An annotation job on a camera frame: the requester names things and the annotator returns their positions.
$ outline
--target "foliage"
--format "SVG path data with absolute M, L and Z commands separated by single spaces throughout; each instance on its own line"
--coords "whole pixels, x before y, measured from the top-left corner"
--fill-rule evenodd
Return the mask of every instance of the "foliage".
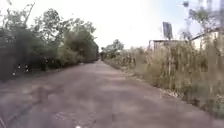
M 28 11 L 10 9 L 0 15 L 0 80 L 97 60 L 91 22 L 63 20 L 56 10 L 49 9 L 28 27 L 28 15 Z

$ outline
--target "vegetation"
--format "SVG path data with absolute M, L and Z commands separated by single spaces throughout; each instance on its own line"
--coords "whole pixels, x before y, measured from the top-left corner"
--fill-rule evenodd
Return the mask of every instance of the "vegetation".
M 208 30 L 214 26 L 205 9 L 190 10 L 189 16 L 203 28 L 204 48 L 195 49 L 189 39 L 187 43 L 171 42 L 157 49 L 132 48 L 119 52 L 110 49 L 112 44 L 102 49 L 101 57 L 116 68 L 133 72 L 152 86 L 172 90 L 183 100 L 224 117 L 223 34 L 220 32 L 214 40 L 209 38 Z
M 8 9 L 0 14 L 0 80 L 97 60 L 91 22 L 64 20 L 49 9 L 28 26 L 30 11 Z

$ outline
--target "road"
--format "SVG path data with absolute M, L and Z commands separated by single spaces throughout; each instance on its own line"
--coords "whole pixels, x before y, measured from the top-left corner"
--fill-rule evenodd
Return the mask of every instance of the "road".
M 2 128 L 224 128 L 199 108 L 100 61 L 1 86 Z

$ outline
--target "overcast sky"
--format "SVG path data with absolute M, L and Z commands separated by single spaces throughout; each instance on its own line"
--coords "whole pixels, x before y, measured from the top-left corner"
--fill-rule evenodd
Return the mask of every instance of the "overcast sky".
M 7 0 L 0 0 L 0 8 L 7 8 Z M 81 18 L 93 22 L 97 44 L 102 47 L 119 39 L 130 46 L 147 46 L 149 40 L 163 39 L 162 21 L 173 26 L 174 38 L 179 38 L 185 27 L 187 10 L 182 6 L 184 0 L 11 0 L 11 8 L 23 9 L 36 1 L 29 23 L 49 8 L 56 9 L 64 18 Z M 191 6 L 197 0 L 190 0 Z M 213 0 L 216 7 L 218 0 Z M 197 25 L 192 25 L 197 33 Z

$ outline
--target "tall grass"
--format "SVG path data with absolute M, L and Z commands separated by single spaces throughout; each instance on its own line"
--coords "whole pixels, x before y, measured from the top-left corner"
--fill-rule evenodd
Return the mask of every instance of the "tall grass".
M 224 117 L 224 58 L 214 42 L 202 50 L 181 43 L 154 50 L 135 48 L 106 61 L 126 67 L 150 85 L 172 90 L 183 100 Z

